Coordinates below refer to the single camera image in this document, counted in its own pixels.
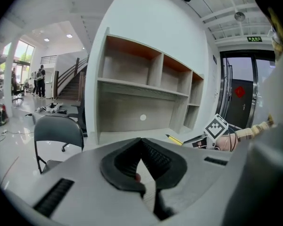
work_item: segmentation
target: smoke detector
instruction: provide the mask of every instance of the smoke detector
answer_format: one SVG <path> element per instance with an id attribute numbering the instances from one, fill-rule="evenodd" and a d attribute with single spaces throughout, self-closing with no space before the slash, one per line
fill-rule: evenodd
<path id="1" fill-rule="evenodd" d="M 234 17 L 238 22 L 242 22 L 245 20 L 245 14 L 242 12 L 236 12 Z"/>

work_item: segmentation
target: doorway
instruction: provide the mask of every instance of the doorway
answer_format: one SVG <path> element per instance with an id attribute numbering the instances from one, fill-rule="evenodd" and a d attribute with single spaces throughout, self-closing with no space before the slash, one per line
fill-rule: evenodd
<path id="1" fill-rule="evenodd" d="M 266 106 L 262 109 L 262 96 L 258 90 L 275 64 L 274 52 L 226 51 L 220 56 L 221 87 L 216 113 L 236 129 L 266 121 L 268 110 Z"/>

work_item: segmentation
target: chair leg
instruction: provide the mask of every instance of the chair leg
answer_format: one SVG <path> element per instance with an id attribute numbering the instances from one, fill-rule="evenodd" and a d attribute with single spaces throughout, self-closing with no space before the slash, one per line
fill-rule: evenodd
<path id="1" fill-rule="evenodd" d="M 63 146 L 62 146 L 62 152 L 65 152 L 65 146 L 67 146 L 69 143 L 65 143 Z"/>

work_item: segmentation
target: stair railing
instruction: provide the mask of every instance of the stair railing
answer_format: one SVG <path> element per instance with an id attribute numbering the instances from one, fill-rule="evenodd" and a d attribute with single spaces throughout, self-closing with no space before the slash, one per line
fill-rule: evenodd
<path id="1" fill-rule="evenodd" d="M 53 97 L 56 99 L 58 97 L 58 88 L 71 76 L 75 77 L 77 75 L 78 69 L 88 63 L 89 55 L 80 61 L 80 58 L 76 59 L 75 65 L 71 66 L 64 73 L 59 75 L 59 71 L 55 71 L 54 75 L 54 88 L 53 88 Z"/>

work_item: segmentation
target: person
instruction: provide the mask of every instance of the person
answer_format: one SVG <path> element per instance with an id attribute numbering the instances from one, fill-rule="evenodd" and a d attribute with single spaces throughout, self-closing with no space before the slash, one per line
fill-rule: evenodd
<path id="1" fill-rule="evenodd" d="M 35 92 L 38 95 L 39 94 L 39 89 L 37 85 L 37 77 L 36 77 L 37 72 L 32 72 L 32 79 L 33 79 L 33 96 L 35 96 Z"/>
<path id="2" fill-rule="evenodd" d="M 16 68 L 11 72 L 11 85 L 13 86 L 13 93 L 17 91 Z"/>
<path id="3" fill-rule="evenodd" d="M 283 53 L 283 24 L 279 19 L 283 19 L 283 8 L 276 2 L 276 0 L 255 0 L 261 11 L 265 14 L 270 24 L 272 25 L 273 32 L 275 35 L 272 37 L 272 45 L 275 51 L 276 65 Z M 216 141 L 216 146 L 222 151 L 228 151 L 230 148 L 230 141 L 235 146 L 242 140 L 253 139 L 255 136 L 260 134 L 262 131 L 269 129 L 274 125 L 272 117 L 269 115 L 268 120 L 262 122 L 259 125 L 254 125 L 251 128 L 241 129 L 230 136 L 220 137 Z"/>
<path id="4" fill-rule="evenodd" d="M 39 88 L 39 98 L 45 99 L 45 70 L 44 65 L 41 65 L 38 73 L 36 74 L 37 84 Z"/>

